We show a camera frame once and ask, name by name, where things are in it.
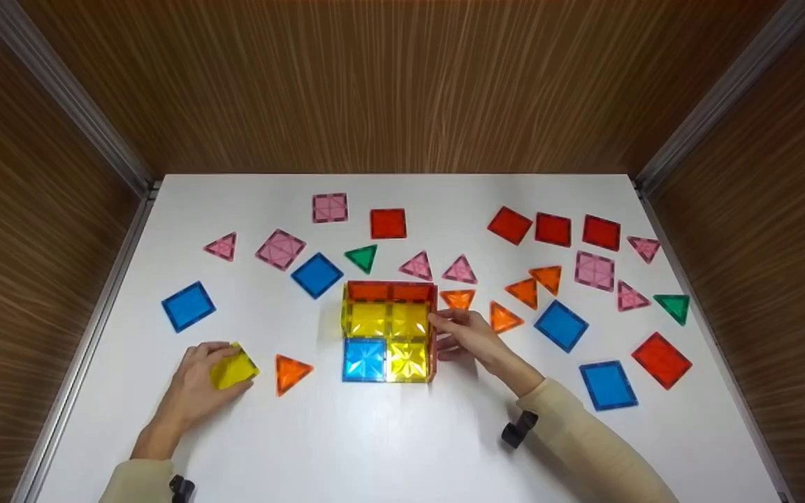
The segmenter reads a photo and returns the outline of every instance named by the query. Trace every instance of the white table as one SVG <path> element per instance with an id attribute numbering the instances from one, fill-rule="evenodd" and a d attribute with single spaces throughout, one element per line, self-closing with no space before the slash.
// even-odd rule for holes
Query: white table
<path id="1" fill-rule="evenodd" d="M 313 224 L 311 197 L 346 192 L 349 221 Z M 507 205 L 571 217 L 573 245 L 520 246 L 486 226 Z M 371 243 L 368 210 L 404 207 L 409 236 L 378 241 L 366 276 L 344 252 Z M 585 214 L 623 226 L 621 250 L 581 241 Z M 307 243 L 290 270 L 254 258 L 277 228 Z M 202 247 L 238 233 L 230 263 Z M 349 279 L 413 280 L 397 271 L 427 249 L 441 290 L 467 284 L 440 275 L 466 254 L 479 284 L 473 309 L 497 300 L 526 321 L 502 337 L 540 372 L 561 381 L 593 410 L 582 363 L 618 359 L 638 407 L 601 411 L 682 503 L 771 503 L 776 491 L 695 318 L 679 327 L 657 305 L 617 312 L 616 292 L 573 281 L 578 249 L 616 261 L 617 278 L 640 293 L 680 293 L 664 252 L 646 265 L 626 235 L 652 238 L 632 185 L 620 175 L 206 175 L 166 178 L 106 323 L 92 365 L 45 478 L 39 501 L 96 501 L 114 465 L 129 455 L 182 352 L 204 340 L 237 340 L 263 370 L 223 414 L 183 439 L 177 471 L 198 484 L 195 501 L 576 501 L 545 462 L 499 442 L 512 397 L 480 368 L 442 363 L 423 384 L 341 382 L 342 283 L 318 300 L 290 278 L 323 252 Z M 590 328 L 567 354 L 533 328 L 553 297 L 540 287 L 539 311 L 505 293 L 528 268 L 563 266 L 559 299 Z M 201 280 L 217 311 L 176 334 L 160 302 Z M 630 357 L 660 331 L 694 366 L 670 391 Z M 316 370 L 275 397 L 276 353 Z"/>

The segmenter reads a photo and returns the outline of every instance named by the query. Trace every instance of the wood grain panel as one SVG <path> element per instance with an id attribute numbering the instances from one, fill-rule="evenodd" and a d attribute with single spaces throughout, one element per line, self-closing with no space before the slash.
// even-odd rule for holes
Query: wood grain panel
<path id="1" fill-rule="evenodd" d="M 0 42 L 0 501 L 8 501 L 137 207 Z"/>
<path id="2" fill-rule="evenodd" d="M 805 33 L 652 203 L 805 503 Z"/>
<path id="3" fill-rule="evenodd" d="M 781 0 L 20 0 L 153 172 L 630 173 Z"/>

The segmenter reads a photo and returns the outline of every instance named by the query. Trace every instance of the beige sleeve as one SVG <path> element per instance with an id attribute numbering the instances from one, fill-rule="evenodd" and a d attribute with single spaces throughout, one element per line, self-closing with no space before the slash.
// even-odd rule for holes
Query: beige sleeve
<path id="1" fill-rule="evenodd" d="M 534 434 L 597 496 L 622 503 L 678 503 L 654 468 L 557 381 L 546 379 L 517 405 L 539 415 Z"/>
<path id="2" fill-rule="evenodd" d="M 173 462 L 130 459 L 114 468 L 99 503 L 170 503 Z"/>

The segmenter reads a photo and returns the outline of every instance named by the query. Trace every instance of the black clip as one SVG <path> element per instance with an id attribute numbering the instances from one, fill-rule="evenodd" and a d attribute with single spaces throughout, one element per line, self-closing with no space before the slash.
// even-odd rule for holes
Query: black clip
<path id="1" fill-rule="evenodd" d="M 506 424 L 504 430 L 502 430 L 502 440 L 512 449 L 517 449 L 527 437 L 527 433 L 536 426 L 538 420 L 539 416 L 533 411 L 523 411 L 521 417 L 517 420 L 517 424 Z"/>
<path id="2" fill-rule="evenodd" d="M 182 475 L 176 475 L 170 481 L 170 490 L 173 491 L 173 503 L 188 503 L 194 493 L 194 483 Z"/>

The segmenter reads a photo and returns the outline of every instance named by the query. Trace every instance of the orange triangle tile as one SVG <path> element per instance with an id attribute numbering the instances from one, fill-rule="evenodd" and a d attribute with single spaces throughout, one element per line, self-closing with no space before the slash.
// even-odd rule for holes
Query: orange triangle tile
<path id="1" fill-rule="evenodd" d="M 288 389 L 293 388 L 312 372 L 312 369 L 312 365 L 275 354 L 275 394 L 281 397 L 287 393 Z"/>
<path id="2" fill-rule="evenodd" d="M 530 270 L 530 276 L 533 276 L 534 280 L 539 281 L 539 284 L 545 286 L 555 296 L 558 294 L 558 286 L 561 284 L 561 266 L 535 268 Z"/>
<path id="3" fill-rule="evenodd" d="M 494 301 L 489 303 L 489 324 L 496 334 L 501 334 L 517 325 L 523 325 L 523 319 Z"/>
<path id="4" fill-rule="evenodd" d="M 470 302 L 474 300 L 474 293 L 476 292 L 476 290 L 446 290 L 445 292 L 440 292 L 440 296 L 447 301 L 451 308 L 470 309 Z"/>
<path id="5" fill-rule="evenodd" d="M 521 302 L 525 303 L 525 305 L 530 306 L 530 309 L 536 309 L 539 307 L 539 298 L 537 298 L 536 293 L 536 280 L 534 280 L 532 277 L 530 279 L 518 281 L 517 283 L 509 284 L 509 286 L 505 287 L 505 292 L 517 297 L 517 300 L 520 300 Z"/>

